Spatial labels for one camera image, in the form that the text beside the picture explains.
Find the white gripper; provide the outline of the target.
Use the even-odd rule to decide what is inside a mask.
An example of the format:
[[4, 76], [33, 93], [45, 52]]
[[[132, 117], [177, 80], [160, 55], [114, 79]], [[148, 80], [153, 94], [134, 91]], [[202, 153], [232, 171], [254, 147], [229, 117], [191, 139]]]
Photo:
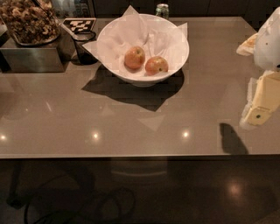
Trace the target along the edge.
[[241, 45], [236, 52], [243, 56], [254, 54], [257, 66], [265, 71], [248, 83], [247, 104], [242, 111], [240, 125], [252, 130], [265, 124], [280, 106], [280, 7]]

